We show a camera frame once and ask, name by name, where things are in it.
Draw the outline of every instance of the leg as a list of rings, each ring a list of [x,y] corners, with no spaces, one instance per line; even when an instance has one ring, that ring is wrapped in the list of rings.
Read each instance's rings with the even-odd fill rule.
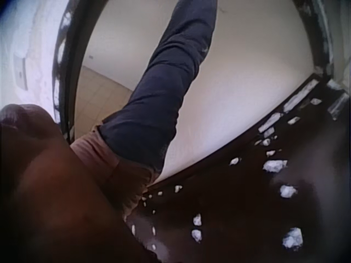
[[[117,155],[160,173],[178,111],[211,45],[217,0],[180,0],[128,104],[99,131]]]

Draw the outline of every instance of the wall outlet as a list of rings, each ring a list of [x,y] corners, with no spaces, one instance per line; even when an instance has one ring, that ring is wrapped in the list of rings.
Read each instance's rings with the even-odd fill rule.
[[[25,62],[26,58],[20,57],[18,54],[14,54],[13,65],[16,85],[23,90],[28,90]]]

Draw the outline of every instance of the white wall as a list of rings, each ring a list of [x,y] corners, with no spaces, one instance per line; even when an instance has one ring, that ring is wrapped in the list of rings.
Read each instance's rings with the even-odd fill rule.
[[[83,64],[134,90],[175,5],[175,0],[109,0]]]
[[[110,0],[84,64],[133,89],[175,0]],[[232,141],[290,95],[313,71],[291,0],[219,0],[217,27],[180,111],[160,180]]]
[[[12,103],[36,104],[55,117],[52,69],[68,2],[13,0],[7,6],[0,18],[0,108]],[[16,82],[14,55],[25,61],[21,69],[27,90]]]

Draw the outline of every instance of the curved frame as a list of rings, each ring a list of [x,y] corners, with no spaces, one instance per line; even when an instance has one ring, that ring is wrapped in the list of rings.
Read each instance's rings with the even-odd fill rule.
[[[71,25],[59,32],[55,51],[56,58],[63,39],[66,39],[66,42],[62,62],[60,65],[56,63],[53,70],[54,79],[59,79],[59,105],[55,107],[60,111],[61,130],[68,143],[74,141],[75,100],[83,57],[95,24],[107,1],[108,0],[71,0],[67,6],[67,11],[72,13]],[[322,14],[325,12],[320,10],[323,6],[318,5],[320,0],[293,0],[293,2],[299,11],[308,35],[315,72],[320,77],[329,79],[333,71],[332,55],[330,54],[332,49],[331,41],[327,33],[328,25],[326,19],[322,17]],[[198,173],[218,161],[222,156],[228,153],[228,151],[232,151],[234,148],[240,149],[244,144],[257,136],[257,127],[262,124],[265,119],[266,118],[263,118],[241,136],[218,149],[208,157],[176,175],[151,186],[151,188],[157,188],[160,185],[169,184],[171,181]]]

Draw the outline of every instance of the dark frame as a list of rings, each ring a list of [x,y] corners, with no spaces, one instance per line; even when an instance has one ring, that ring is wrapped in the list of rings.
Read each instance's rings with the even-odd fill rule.
[[[60,80],[60,96],[58,110],[60,111],[60,127],[62,133],[66,136],[68,143],[74,141],[74,115],[75,100],[77,92],[77,83],[82,66],[82,61],[86,48],[97,23],[101,12],[103,11],[108,0],[71,0],[67,7],[73,13],[72,22],[69,28],[59,32],[58,42],[56,44],[56,57],[59,44],[66,37],[66,48],[61,65],[54,65],[53,78]],[[315,68],[320,69],[318,76],[321,81],[327,81],[332,77],[332,63],[329,60],[329,53],[325,50],[325,28],[321,27],[319,11],[313,4],[313,0],[293,0],[297,10],[300,13],[304,23],[308,39],[311,46]],[[308,7],[313,15],[308,15],[305,8]],[[212,153],[203,160],[191,165],[183,171],[171,176],[170,178],[150,187],[155,189],[166,184],[170,184],[179,179],[192,176],[203,169],[210,167],[219,161],[226,153],[234,148],[238,151],[251,140],[258,136],[257,128],[267,120],[267,117],[261,119],[256,125],[244,132],[238,138],[229,142],[216,152]]]

